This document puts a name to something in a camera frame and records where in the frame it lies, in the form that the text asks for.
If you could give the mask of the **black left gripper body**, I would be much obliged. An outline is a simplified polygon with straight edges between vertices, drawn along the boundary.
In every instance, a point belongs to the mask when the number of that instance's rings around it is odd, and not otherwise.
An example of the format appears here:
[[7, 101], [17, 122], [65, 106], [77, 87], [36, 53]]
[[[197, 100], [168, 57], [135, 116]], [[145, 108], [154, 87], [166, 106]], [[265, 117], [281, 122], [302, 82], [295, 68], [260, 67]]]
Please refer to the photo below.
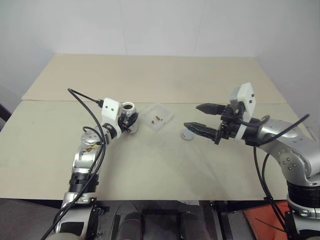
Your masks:
[[126, 116], [122, 115], [118, 119], [118, 125], [122, 133], [131, 133], [132, 132], [132, 125], [134, 124], [134, 117], [133, 116]]

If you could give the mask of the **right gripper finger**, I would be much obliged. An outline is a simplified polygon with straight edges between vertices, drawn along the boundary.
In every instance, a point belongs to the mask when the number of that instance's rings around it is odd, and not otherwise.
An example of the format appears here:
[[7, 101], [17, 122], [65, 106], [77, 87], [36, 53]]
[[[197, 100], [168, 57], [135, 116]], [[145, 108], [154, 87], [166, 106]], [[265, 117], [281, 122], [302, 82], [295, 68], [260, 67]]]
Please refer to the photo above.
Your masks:
[[189, 131], [194, 134], [211, 139], [212, 141], [219, 141], [221, 136], [218, 134], [218, 130], [206, 126], [205, 124], [198, 122], [185, 122], [183, 124]]
[[215, 103], [203, 103], [197, 105], [195, 108], [208, 115], [222, 115], [226, 106]]

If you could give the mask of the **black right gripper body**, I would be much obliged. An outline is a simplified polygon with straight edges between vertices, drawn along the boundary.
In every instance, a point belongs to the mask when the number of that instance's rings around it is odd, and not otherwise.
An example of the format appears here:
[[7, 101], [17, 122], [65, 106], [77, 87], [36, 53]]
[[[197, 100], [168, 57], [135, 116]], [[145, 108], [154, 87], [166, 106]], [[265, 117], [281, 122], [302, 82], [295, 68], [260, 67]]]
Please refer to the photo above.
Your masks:
[[239, 120], [243, 119], [244, 106], [240, 104], [238, 109], [233, 110], [230, 105], [218, 105], [216, 114], [221, 115], [221, 124], [213, 140], [218, 145], [221, 139], [228, 140], [229, 138], [234, 139], [236, 137], [241, 126]]

